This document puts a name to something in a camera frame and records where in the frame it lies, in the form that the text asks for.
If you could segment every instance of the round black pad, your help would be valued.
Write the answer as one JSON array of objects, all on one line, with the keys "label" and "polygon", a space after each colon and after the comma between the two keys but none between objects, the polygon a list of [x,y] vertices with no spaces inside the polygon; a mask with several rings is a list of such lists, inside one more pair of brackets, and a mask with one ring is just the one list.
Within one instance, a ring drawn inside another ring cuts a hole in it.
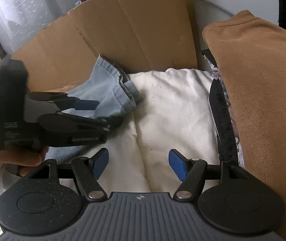
[{"label": "round black pad", "polygon": [[216,228],[242,236],[275,230],[284,214],[280,196],[252,180],[232,180],[203,192],[197,202],[201,216]]},{"label": "round black pad", "polygon": [[81,199],[51,178],[22,178],[0,196],[0,225],[13,233],[55,233],[80,214]]}]

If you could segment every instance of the black plastic device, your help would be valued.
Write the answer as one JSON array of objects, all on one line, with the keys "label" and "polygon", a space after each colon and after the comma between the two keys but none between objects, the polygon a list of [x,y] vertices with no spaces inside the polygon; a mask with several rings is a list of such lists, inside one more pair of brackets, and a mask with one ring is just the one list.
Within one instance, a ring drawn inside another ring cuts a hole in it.
[{"label": "black plastic device", "polygon": [[65,92],[29,92],[23,62],[9,60],[0,69],[0,149],[8,144],[39,151],[43,146],[63,147],[103,143],[118,127],[120,117],[97,119],[62,111],[95,110],[97,100],[69,97]]},{"label": "black plastic device", "polygon": [[[284,214],[280,196],[243,168],[186,159],[169,152],[169,164],[182,181],[169,193],[107,196],[96,181],[108,164],[108,151],[71,164],[43,162],[0,196],[5,240],[275,240]],[[73,178],[78,193],[61,186]],[[205,180],[219,184],[202,193]]]}]

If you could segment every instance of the blue clip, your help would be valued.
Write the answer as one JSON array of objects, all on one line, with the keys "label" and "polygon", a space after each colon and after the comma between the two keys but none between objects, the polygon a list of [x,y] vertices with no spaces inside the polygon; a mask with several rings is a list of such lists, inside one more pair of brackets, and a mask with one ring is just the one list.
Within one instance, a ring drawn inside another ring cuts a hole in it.
[{"label": "blue clip", "polygon": [[108,150],[106,148],[100,149],[90,160],[93,161],[92,174],[98,180],[108,164]]},{"label": "blue clip", "polygon": [[169,164],[180,181],[184,181],[188,174],[188,159],[176,149],[169,152]]}]

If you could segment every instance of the cardboard box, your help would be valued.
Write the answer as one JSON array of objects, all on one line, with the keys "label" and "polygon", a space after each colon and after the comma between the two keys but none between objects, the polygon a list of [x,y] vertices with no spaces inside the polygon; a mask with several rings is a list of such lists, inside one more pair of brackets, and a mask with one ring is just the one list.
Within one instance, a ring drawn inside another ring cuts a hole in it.
[{"label": "cardboard box", "polygon": [[197,68],[190,20],[195,15],[192,10],[189,17],[188,3],[88,0],[35,35],[12,58],[25,63],[32,91],[78,86],[89,78],[99,54],[127,73]]}]

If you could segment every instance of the brown cushion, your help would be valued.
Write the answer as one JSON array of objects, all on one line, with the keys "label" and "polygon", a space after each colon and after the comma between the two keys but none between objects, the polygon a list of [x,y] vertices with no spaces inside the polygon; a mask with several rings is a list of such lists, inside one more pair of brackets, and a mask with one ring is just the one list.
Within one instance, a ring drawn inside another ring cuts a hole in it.
[{"label": "brown cushion", "polygon": [[[242,11],[203,31],[232,104],[245,167],[286,204],[286,30]],[[286,212],[278,233],[286,239]]]}]

